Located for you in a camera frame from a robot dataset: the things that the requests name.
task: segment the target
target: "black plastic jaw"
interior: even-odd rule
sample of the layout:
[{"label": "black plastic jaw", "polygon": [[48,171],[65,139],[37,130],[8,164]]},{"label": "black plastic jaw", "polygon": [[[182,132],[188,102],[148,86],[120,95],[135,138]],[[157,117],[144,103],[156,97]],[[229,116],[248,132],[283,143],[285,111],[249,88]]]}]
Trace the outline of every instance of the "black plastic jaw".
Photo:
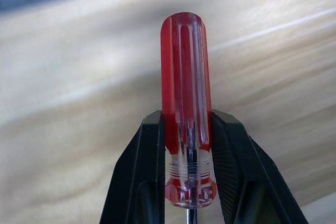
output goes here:
[{"label": "black plastic jaw", "polygon": [[[212,155],[226,224],[307,223],[272,159],[232,115],[212,115]],[[101,224],[164,224],[161,111],[148,115],[115,165]]]}]

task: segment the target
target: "wooden surface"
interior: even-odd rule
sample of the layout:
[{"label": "wooden surface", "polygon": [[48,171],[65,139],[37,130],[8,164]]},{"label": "wooden surface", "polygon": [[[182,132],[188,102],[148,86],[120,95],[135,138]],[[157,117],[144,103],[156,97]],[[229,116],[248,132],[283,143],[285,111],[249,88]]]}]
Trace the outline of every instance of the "wooden surface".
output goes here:
[{"label": "wooden surface", "polygon": [[[207,28],[212,104],[336,219],[336,0],[54,0],[0,15],[0,223],[98,223],[114,165],[161,108],[160,28]],[[166,223],[184,223],[166,204]],[[222,223],[218,198],[200,211]]]}]

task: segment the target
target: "wood grain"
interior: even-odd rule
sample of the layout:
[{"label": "wood grain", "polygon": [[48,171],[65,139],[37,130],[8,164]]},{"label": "wood grain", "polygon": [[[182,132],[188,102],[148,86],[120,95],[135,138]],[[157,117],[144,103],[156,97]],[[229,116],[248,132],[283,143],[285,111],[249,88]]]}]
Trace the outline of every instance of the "wood grain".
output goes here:
[{"label": "wood grain", "polygon": [[[244,123],[310,223],[334,223],[336,0],[54,0],[0,15],[0,223],[99,222],[118,157],[161,108],[160,28],[181,11],[207,28],[213,108]],[[217,198],[200,218],[221,214]],[[166,204],[166,223],[184,215]]]}]

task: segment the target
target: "metal shaft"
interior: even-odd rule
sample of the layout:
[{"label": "metal shaft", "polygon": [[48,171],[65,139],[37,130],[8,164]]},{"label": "metal shaft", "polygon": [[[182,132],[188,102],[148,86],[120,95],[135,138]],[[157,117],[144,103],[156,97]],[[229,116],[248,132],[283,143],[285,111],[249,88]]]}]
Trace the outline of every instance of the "metal shaft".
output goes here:
[{"label": "metal shaft", "polygon": [[187,209],[187,224],[198,224],[197,209]]}]

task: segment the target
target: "translucent plastic handle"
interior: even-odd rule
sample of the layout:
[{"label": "translucent plastic handle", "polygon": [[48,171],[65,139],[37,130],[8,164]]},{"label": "translucent plastic handle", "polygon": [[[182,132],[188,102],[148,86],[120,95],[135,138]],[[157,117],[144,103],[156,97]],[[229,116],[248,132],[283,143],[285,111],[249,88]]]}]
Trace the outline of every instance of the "translucent plastic handle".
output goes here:
[{"label": "translucent plastic handle", "polygon": [[192,13],[168,17],[161,29],[162,112],[172,155],[165,197],[176,206],[208,206],[211,98],[205,27]]}]

